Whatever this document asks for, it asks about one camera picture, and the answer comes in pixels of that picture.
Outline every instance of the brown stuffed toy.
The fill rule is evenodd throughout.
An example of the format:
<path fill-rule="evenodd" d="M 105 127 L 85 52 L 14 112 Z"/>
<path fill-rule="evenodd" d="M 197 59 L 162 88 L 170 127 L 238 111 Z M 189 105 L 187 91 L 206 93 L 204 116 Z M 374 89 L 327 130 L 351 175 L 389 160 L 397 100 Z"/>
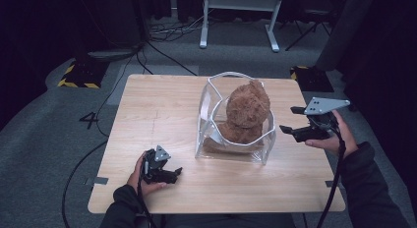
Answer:
<path fill-rule="evenodd" d="M 227 120 L 217 127 L 224 138 L 233 143 L 252 143 L 262 135 L 270 101 L 258 80 L 238 86 L 226 106 Z"/>

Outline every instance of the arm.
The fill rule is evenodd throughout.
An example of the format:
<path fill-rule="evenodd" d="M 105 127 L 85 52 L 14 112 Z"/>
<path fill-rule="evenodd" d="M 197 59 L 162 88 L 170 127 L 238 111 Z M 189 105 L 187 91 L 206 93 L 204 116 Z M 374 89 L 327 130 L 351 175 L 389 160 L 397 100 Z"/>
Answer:
<path fill-rule="evenodd" d="M 138 200 L 138 184 L 143 157 L 145 153 L 138 159 L 135 170 L 130 175 L 126 185 L 118 188 L 113 193 L 114 203 L 112 203 L 101 222 L 100 228 L 104 227 L 136 227 L 136 215 L 142 214 L 143 208 Z M 147 184 L 141 182 L 143 198 L 148 194 L 164 188 L 166 183 Z"/>
<path fill-rule="evenodd" d="M 347 207 L 354 227 L 409 227 L 398 206 L 388 193 L 380 168 L 374 161 L 374 150 L 367 143 L 357 144 L 347 124 L 333 111 L 346 144 L 340 164 L 342 184 L 346 188 Z M 338 155 L 336 136 L 326 140 L 307 140 L 306 145 L 325 148 Z"/>

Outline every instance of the clear plastic bag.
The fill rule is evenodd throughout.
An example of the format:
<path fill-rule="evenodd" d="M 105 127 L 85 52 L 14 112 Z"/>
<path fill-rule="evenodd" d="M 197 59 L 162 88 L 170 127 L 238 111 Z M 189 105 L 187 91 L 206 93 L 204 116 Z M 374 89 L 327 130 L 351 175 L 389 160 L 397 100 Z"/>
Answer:
<path fill-rule="evenodd" d="M 196 158 L 216 158 L 267 164 L 269 152 L 275 143 L 274 117 L 269 111 L 263 122 L 263 134 L 250 143 L 236 143 L 225 139 L 217 124 L 226 121 L 226 106 L 230 94 L 238 86 L 253 78 L 240 73 L 227 72 L 208 78 L 203 88 L 198 116 Z"/>

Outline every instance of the black sleeve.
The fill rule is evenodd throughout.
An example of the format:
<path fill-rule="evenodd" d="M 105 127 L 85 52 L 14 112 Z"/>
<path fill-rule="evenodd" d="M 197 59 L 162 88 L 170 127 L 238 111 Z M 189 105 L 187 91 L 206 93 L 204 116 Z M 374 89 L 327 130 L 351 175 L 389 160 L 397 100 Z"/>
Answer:
<path fill-rule="evenodd" d="M 388 194 L 387 182 L 374 161 L 368 142 L 341 163 L 340 176 L 347 193 L 352 224 L 357 227 L 410 227 Z"/>
<path fill-rule="evenodd" d="M 133 187 L 125 185 L 113 194 L 112 203 L 105 213 L 100 228 L 135 227 L 136 214 L 142 214 L 142 208 Z"/>

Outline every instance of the brown plush toy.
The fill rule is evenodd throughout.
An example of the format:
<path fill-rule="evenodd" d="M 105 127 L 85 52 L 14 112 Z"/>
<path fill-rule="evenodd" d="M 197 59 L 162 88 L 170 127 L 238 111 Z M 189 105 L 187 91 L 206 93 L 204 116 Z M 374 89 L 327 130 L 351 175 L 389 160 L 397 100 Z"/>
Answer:
<path fill-rule="evenodd" d="M 233 143 L 251 143 L 262 135 L 270 101 L 258 80 L 237 87 L 226 106 L 227 120 L 218 124 L 221 134 Z"/>

